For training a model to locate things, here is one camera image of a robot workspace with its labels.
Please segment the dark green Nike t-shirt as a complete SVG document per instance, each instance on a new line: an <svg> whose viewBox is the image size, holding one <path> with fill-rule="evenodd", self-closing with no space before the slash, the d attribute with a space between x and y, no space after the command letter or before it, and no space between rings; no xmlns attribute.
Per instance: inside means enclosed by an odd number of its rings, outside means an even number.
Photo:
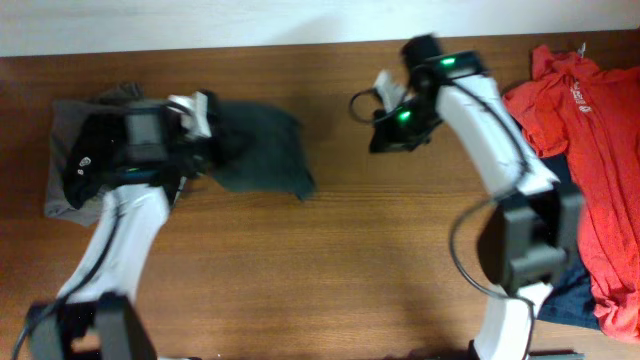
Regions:
<svg viewBox="0 0 640 360"><path fill-rule="evenodd" d="M220 105L212 177L231 192L278 192L309 199L315 181L300 139L300 123L275 106Z"/></svg>

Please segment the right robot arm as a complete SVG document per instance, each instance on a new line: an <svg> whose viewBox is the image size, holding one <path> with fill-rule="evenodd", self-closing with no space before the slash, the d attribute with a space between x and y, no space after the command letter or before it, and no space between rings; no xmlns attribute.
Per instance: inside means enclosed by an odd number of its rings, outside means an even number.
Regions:
<svg viewBox="0 0 640 360"><path fill-rule="evenodd" d="M495 80L474 51L446 54L432 34L401 49L406 85L381 72L371 88L380 101L371 124L372 153L411 152L448 125L473 161L487 195L464 210L448 235L462 277L487 296L482 327L458 359L529 359L535 321L554 285L577 258L584 204L579 188L562 182L534 154L507 112ZM490 206L477 241L489 283L481 285L456 253L463 223Z"/></svg>

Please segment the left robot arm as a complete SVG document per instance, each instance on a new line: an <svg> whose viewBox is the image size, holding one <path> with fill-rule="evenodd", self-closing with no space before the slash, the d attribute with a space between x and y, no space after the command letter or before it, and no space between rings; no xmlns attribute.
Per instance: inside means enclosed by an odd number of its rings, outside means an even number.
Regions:
<svg viewBox="0 0 640 360"><path fill-rule="evenodd" d="M74 273L54 300L33 304L13 346L35 359L155 359L134 309L152 244L187 180L212 165L217 96L200 90L93 113L64 174L71 205L102 211Z"/></svg>

